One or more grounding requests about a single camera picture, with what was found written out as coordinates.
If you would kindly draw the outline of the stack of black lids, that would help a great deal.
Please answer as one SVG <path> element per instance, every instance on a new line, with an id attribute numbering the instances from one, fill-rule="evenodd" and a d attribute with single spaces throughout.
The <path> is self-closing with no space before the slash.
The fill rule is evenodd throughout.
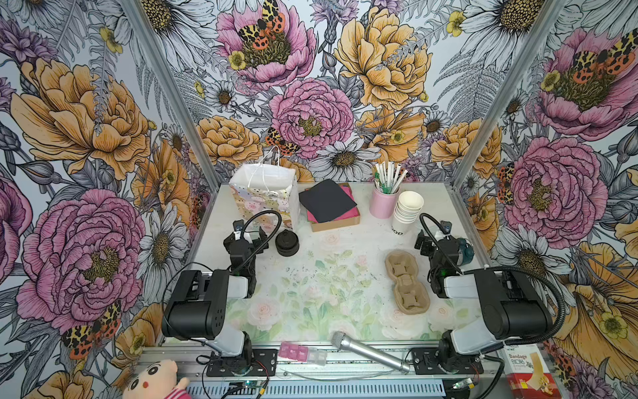
<path id="1" fill-rule="evenodd" d="M 299 238 L 293 231 L 285 229 L 277 234 L 275 247 L 282 257 L 292 257 L 299 251 Z"/>

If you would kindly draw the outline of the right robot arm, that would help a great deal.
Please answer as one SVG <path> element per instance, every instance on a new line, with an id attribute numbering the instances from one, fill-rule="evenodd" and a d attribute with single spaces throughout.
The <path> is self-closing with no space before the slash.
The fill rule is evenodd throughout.
<path id="1" fill-rule="evenodd" d="M 443 333 L 430 359 L 445 372 L 505 346 L 536 344 L 562 328 L 568 306 L 548 278 L 513 266 L 470 269 L 473 247 L 450 234 L 451 227 L 421 213 L 418 244 L 430 261 L 428 281 L 441 299 L 475 299 L 480 316 Z"/>

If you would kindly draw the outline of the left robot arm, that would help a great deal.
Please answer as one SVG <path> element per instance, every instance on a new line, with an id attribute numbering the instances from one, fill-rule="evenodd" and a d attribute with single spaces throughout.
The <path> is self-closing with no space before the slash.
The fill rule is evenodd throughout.
<path id="1" fill-rule="evenodd" d="M 257 367 L 249 335 L 227 324 L 230 299 L 249 299 L 257 285 L 256 259 L 281 228 L 282 216 L 264 210 L 236 220 L 224 239 L 230 265 L 204 273 L 187 264 L 176 281 L 162 318 L 162 334 L 201 344 L 211 351 L 205 362 L 209 377 L 245 376 Z"/>

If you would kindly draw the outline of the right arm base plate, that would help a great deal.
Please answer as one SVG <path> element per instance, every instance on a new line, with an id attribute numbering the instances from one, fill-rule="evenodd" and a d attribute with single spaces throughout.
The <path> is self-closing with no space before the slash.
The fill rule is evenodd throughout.
<path id="1" fill-rule="evenodd" d="M 414 347 L 410 350 L 416 375 L 452 375 L 483 373 L 483 365 L 478 356 L 446 355 L 433 347 Z"/>

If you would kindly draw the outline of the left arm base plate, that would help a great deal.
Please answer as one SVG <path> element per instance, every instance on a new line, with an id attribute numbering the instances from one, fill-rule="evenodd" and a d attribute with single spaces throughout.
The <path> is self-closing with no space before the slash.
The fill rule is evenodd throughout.
<path id="1" fill-rule="evenodd" d="M 220 357 L 209 362 L 206 377 L 273 377 L 277 369 L 277 349 L 252 349 L 237 357 Z"/>

